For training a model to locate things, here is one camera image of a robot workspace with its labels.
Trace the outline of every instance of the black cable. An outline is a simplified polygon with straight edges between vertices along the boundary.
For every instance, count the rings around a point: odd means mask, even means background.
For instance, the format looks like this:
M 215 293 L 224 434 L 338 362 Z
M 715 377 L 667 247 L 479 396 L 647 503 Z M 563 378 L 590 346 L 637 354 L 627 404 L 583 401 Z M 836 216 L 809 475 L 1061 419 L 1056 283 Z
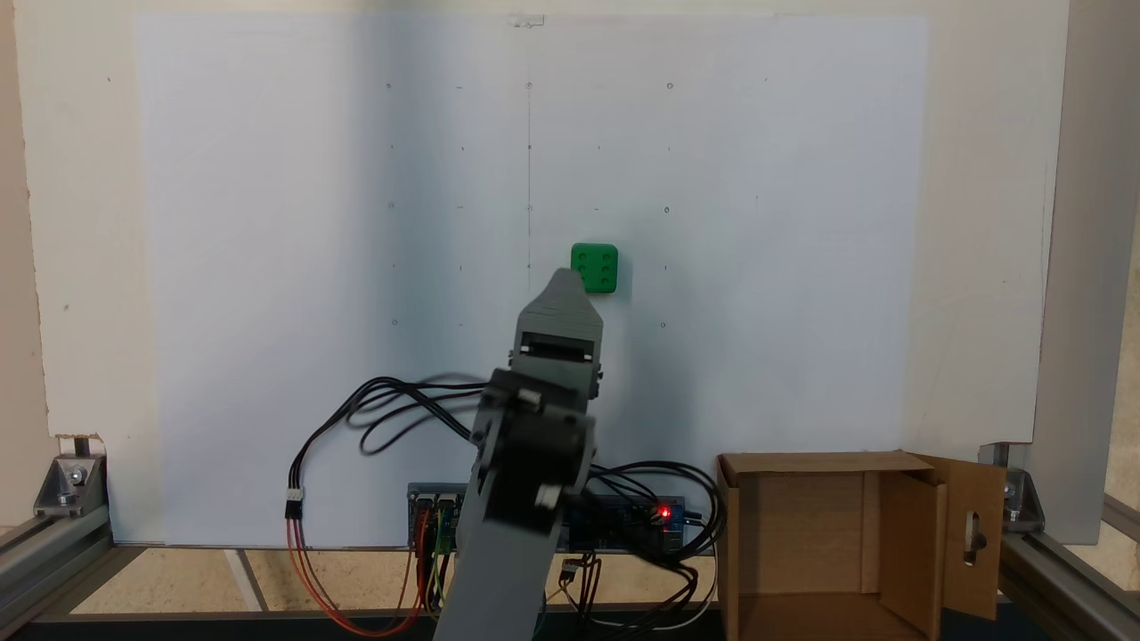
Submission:
M 367 438 L 367 436 L 373 430 L 375 430 L 376 427 L 378 427 L 384 421 L 392 419 L 393 416 L 397 416 L 404 412 L 408 412 L 415 408 L 425 409 L 429 413 L 429 417 L 426 420 L 435 419 L 441 423 L 443 423 L 445 425 L 447 425 L 456 435 L 463 437 L 464 439 L 470 439 L 471 431 L 465 425 L 463 425 L 463 423 L 456 420 L 455 416 L 453 416 L 451 413 L 448 412 L 440 404 L 440 401 L 447 400 L 449 398 L 475 396 L 480 393 L 480 390 L 482 390 L 484 383 L 469 382 L 469 383 L 449 384 L 449 383 L 438 382 L 447 378 L 456 378 L 456 376 L 458 375 L 441 374 L 437 376 L 431 376 L 429 379 L 424 379 L 423 381 L 415 383 L 408 383 L 392 376 L 378 376 L 365 382 L 363 386 L 357 388 L 357 390 L 352 392 L 352 395 L 349 396 L 349 398 L 347 398 L 344 403 L 341 404 L 341 406 L 336 409 L 336 412 L 332 414 L 332 416 L 328 417 L 327 421 L 325 421 L 319 428 L 317 428 L 317 430 L 308 438 L 308 440 L 306 440 L 304 445 L 301 447 L 301 451 L 298 452 L 296 457 L 293 460 L 293 464 L 290 466 L 288 487 L 291 489 L 301 488 L 301 466 L 304 463 L 304 457 L 308 454 L 309 448 L 312 446 L 314 441 L 317 440 L 317 438 L 319 438 L 321 435 L 327 432 L 333 427 L 340 424 L 341 422 L 344 422 L 345 424 L 352 428 L 365 429 L 365 437 L 361 438 L 360 441 L 361 452 L 365 451 L 365 445 L 364 445 L 365 438 Z M 424 393 L 425 390 L 463 390 L 463 391 L 456 395 L 443 395 L 440 397 L 432 397 L 429 396 L 427 393 Z M 389 412 L 388 414 L 381 416 L 380 419 L 360 422 L 359 416 L 381 409 L 400 397 L 408 397 L 413 400 L 413 403 L 409 405 L 405 405 L 398 411 Z M 420 425 L 423 422 L 425 422 L 425 420 L 420 420 L 415 422 L 414 425 Z M 405 428 L 405 430 L 402 430 L 396 439 L 390 440 L 381 448 L 370 452 L 370 454 L 378 454 L 380 452 L 383 452 L 384 449 L 390 447 L 392 443 L 398 440 L 399 437 L 402 437 L 408 431 L 410 431 L 410 429 Z M 296 504 L 296 510 L 295 512 L 292 513 L 294 518 L 298 518 L 300 514 L 300 500 L 291 497 L 291 503 Z M 290 512 L 288 506 L 286 506 L 286 511 L 287 513 Z
M 708 550 L 724 533 L 726 525 L 726 511 L 724 500 L 720 496 L 720 492 L 717 488 L 716 482 L 702 470 L 689 465 L 687 463 L 674 461 L 641 461 L 616 468 L 592 465 L 589 480 L 597 480 L 598 482 L 602 482 L 616 494 L 625 496 L 630 502 L 633 502 L 634 498 L 629 495 L 636 495 L 646 500 L 652 496 L 653 500 L 656 500 L 656 493 L 634 478 L 637 476 L 665 476 L 695 482 L 709 496 L 709 519 L 708 522 L 698 530 L 693 538 L 679 550 L 675 552 L 665 552 L 660 547 L 652 546 L 648 542 L 643 541 L 637 536 L 637 533 L 632 532 L 625 524 L 613 519 L 611 513 L 605 509 L 601 498 L 588 488 L 584 489 L 577 500 L 592 514 L 595 522 L 603 525 L 603 527 L 610 532 L 611 536 L 625 544 L 626 549 L 630 553 L 651 565 L 676 574 L 685 581 L 684 586 L 676 593 L 650 610 L 643 612 L 637 618 L 626 622 L 622 625 L 611 626 L 604 631 L 597 631 L 597 634 L 589 635 L 589 639 L 596 639 L 598 641 L 626 641 L 648 634 L 656 627 L 663 627 L 669 623 L 675 623 L 681 616 L 690 616 L 691 618 L 691 612 L 686 612 L 685 608 L 692 602 L 693 597 L 695 595 L 698 587 L 698 573 L 695 569 L 683 565 L 682 561 Z M 584 573 L 584 591 L 579 594 L 579 601 L 581 602 L 576 607 L 579 609 L 579 615 L 587 622 L 593 620 L 589 615 L 593 605 L 589 602 L 586 594 L 594 592 L 596 582 L 596 573 Z
M 635 489 L 628 487 L 628 486 L 621 485 L 618 481 L 611 481 L 611 480 L 609 480 L 609 479 L 606 479 L 604 477 L 587 479 L 587 482 L 592 481 L 592 480 L 596 480 L 596 481 L 601 482 L 602 485 L 604 485 L 605 487 L 612 489 L 614 496 L 619 496 L 621 498 L 625 498 L 626 503 L 629 503 L 630 505 L 637 506 L 637 505 L 642 504 L 642 503 L 638 503 L 637 500 L 634 498 L 633 496 L 629 496 L 629 494 L 637 494 L 637 492 Z M 652 498 L 649 498 L 649 497 L 645 497 L 645 498 L 648 501 L 650 501 L 650 503 L 652 503 L 654 505 L 658 503 L 657 501 L 654 501 Z
M 656 628 L 663 623 L 671 623 L 670 619 L 675 619 L 678 615 L 687 616 L 690 619 L 692 618 L 691 612 L 683 610 L 697 590 L 698 575 L 697 570 L 693 568 L 682 566 L 678 569 L 670 570 L 682 576 L 685 579 L 685 585 L 661 603 L 642 612 L 641 616 L 633 620 L 622 624 L 611 623 L 603 627 L 603 624 L 597 623 L 596 619 L 593 618 L 594 599 L 597 594 L 597 585 L 601 583 L 601 560 L 598 559 L 596 563 L 583 562 L 579 560 L 572 561 L 572 565 L 585 567 L 583 571 L 583 585 L 579 587 L 578 600 L 575 601 L 568 591 L 570 583 L 573 581 L 572 578 L 568 581 L 560 579 L 559 587 L 565 591 L 567 599 L 578 612 L 580 623 L 593 624 L 592 626 L 579 628 L 578 639 L 589 639 L 591 641 L 635 639 L 650 632 L 654 632 Z

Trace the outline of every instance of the electronics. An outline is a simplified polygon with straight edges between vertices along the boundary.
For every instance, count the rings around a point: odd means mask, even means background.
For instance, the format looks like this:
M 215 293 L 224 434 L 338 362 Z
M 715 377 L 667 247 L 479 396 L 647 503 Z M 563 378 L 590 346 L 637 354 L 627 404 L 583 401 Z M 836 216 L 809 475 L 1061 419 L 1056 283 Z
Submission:
M 417 518 L 430 510 L 426 539 L 435 541 L 442 519 L 440 547 L 456 549 L 455 532 L 466 484 L 413 482 L 408 484 L 408 546 L 416 547 L 414 533 Z M 659 496 L 651 502 L 641 496 L 598 495 L 606 519 L 568 505 L 559 535 L 559 552 L 624 552 L 628 545 L 614 538 L 612 526 L 620 526 L 642 544 L 665 553 L 676 552 L 685 541 L 685 500 L 681 496 Z

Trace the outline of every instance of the green cube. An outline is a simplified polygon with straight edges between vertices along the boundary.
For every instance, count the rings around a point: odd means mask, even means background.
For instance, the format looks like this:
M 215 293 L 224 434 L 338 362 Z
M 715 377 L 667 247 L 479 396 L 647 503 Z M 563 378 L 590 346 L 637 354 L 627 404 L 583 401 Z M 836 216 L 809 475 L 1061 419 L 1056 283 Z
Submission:
M 603 243 L 575 243 L 570 268 L 581 274 L 586 291 L 611 294 L 618 289 L 618 248 Z

